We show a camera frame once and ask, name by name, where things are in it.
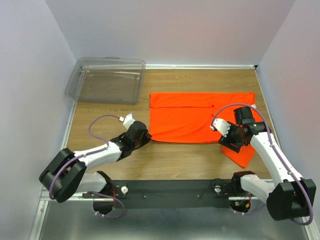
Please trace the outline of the orange t shirt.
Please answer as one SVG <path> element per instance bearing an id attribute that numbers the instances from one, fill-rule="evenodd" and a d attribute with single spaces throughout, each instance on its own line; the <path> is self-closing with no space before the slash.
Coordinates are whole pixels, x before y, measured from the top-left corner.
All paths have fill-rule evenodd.
<path id="1" fill-rule="evenodd" d="M 255 103 L 254 92 L 153 92 L 149 133 L 157 142 L 216 144 L 221 134 L 210 128 L 214 116 L 234 123 L 236 108 Z"/>

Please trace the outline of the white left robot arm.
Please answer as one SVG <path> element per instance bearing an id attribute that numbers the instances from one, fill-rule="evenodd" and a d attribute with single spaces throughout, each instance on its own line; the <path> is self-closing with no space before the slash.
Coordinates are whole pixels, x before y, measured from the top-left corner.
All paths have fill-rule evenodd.
<path id="1" fill-rule="evenodd" d="M 88 170 L 121 161 L 150 140 L 147 126 L 135 120 L 126 132 L 102 146 L 79 152 L 60 150 L 40 174 L 39 181 L 48 190 L 50 199 L 63 203 L 73 194 L 87 191 L 82 181 Z"/>

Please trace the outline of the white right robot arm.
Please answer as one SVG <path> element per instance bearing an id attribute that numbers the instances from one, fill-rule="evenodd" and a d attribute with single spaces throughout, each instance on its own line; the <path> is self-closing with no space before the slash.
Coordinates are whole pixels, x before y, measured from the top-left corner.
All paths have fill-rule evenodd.
<path id="1" fill-rule="evenodd" d="M 226 121 L 219 114 L 213 117 L 210 128 L 219 132 L 219 144 L 239 153 L 243 146 L 252 146 L 269 171 L 272 182 L 260 179 L 252 171 L 234 173 L 230 191 L 241 196 L 245 192 L 263 202 L 275 221 L 291 220 L 308 226 L 314 220 L 313 203 L 316 184 L 304 178 L 290 163 L 277 144 L 265 117 L 253 106 L 236 103 L 235 122 Z"/>

